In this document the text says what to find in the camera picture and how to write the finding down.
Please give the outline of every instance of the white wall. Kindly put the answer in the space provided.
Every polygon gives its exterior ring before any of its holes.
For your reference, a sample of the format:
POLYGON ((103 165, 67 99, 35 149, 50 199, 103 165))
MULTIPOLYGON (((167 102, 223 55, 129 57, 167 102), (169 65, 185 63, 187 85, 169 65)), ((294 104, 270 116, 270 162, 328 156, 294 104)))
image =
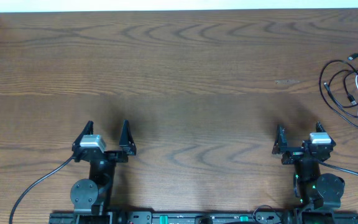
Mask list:
POLYGON ((0 12, 353 8, 358 0, 0 0, 0 12))

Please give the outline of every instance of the cable bundle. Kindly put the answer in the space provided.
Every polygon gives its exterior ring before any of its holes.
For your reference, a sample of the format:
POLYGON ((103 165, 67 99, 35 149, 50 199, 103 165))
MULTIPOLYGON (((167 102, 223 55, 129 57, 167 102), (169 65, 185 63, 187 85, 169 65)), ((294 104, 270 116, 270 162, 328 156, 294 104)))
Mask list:
MULTIPOLYGON (((354 60, 358 57, 358 53, 354 53, 352 54, 351 56, 349 56, 347 59, 348 60, 354 60)), ((346 64, 350 69, 344 69, 344 70, 341 70, 341 71, 338 71, 337 73, 335 73, 331 79, 328 81, 328 83, 324 82, 323 85, 325 87, 325 89, 327 90, 327 93, 328 93, 328 96, 330 97, 330 99, 333 101, 333 103, 339 108, 340 111, 342 111, 344 114, 350 116, 351 118, 357 118, 358 119, 358 110, 357 110, 357 114, 351 114, 349 112, 347 112, 346 110, 349 109, 349 108, 355 108, 358 106, 358 101, 355 100, 355 98, 353 97, 353 95, 351 95, 348 90, 347 90, 347 86, 346 86, 346 79, 351 76, 351 75, 355 75, 355 79, 356 79, 356 87, 358 89, 358 69, 355 69, 350 63, 346 62, 346 61, 343 61, 343 60, 332 60, 330 62, 328 62, 324 67, 323 69, 321 70, 321 73, 320 73, 320 77, 319 77, 319 89, 320 89, 320 94, 321 94, 321 97, 323 97, 323 100, 324 102, 328 105, 328 107, 330 109, 332 109, 335 113, 337 113, 341 118, 343 118, 345 121, 347 121, 349 124, 353 125, 354 127, 358 128, 358 125, 354 124, 353 122, 351 122, 349 119, 347 119, 342 113, 340 113, 338 110, 335 110, 328 102, 327 102, 327 99, 324 97, 323 95, 323 90, 321 88, 321 79, 323 77, 323 74, 324 74, 324 71, 325 69, 332 63, 344 63, 346 64), (345 92, 346 92, 346 95, 347 95, 347 99, 350 101, 350 105, 348 106, 344 106, 342 104, 340 104, 340 102, 338 102, 338 100, 334 97, 334 95, 332 94, 331 92, 331 89, 330 89, 330 85, 331 85, 331 82, 334 80, 334 78, 339 75, 339 74, 342 74, 342 73, 345 73, 345 76, 343 78, 343 85, 344 85, 344 89, 345 89, 345 92)))

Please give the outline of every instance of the wood grain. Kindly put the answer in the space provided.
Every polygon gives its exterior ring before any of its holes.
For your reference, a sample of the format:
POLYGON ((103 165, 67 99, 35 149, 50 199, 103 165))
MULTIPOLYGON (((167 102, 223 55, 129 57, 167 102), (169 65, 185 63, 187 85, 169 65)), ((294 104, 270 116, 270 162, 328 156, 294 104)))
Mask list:
MULTIPOLYGON (((277 124, 296 145, 321 121, 337 142, 329 162, 358 171, 358 130, 318 92, 325 62, 357 51, 358 9, 0 14, 0 223, 87 120, 109 149, 131 122, 139 154, 117 167, 115 205, 291 207, 293 167, 271 155, 277 124)), ((358 178, 322 170, 346 181, 341 209, 358 211, 358 178)), ((68 164, 14 221, 71 210, 88 171, 68 164)))

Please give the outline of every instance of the wooden table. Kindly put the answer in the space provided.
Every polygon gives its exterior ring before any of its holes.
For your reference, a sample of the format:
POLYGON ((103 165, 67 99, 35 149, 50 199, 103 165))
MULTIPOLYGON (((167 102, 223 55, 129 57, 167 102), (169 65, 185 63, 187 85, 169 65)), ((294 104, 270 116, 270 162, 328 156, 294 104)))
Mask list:
MULTIPOLYGON (((321 121, 337 142, 328 162, 358 171, 358 130, 318 91, 322 66, 354 52, 358 9, 0 14, 0 223, 88 120, 108 149, 131 122, 138 155, 117 167, 115 205, 299 204, 293 167, 271 155, 276 125, 299 146, 321 121)), ((36 186, 14 223, 71 210, 88 172, 72 162, 36 186)), ((346 181, 341 209, 358 211, 358 177, 322 172, 346 181)))

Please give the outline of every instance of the green connector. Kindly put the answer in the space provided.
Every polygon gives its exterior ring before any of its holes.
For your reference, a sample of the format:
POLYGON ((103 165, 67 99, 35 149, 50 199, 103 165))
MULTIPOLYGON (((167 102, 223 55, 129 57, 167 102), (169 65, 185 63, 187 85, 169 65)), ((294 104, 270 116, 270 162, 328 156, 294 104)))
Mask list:
POLYGON ((168 215, 160 216, 160 224, 168 224, 168 215))
POLYGON ((248 222, 248 216, 241 216, 240 222, 248 222))

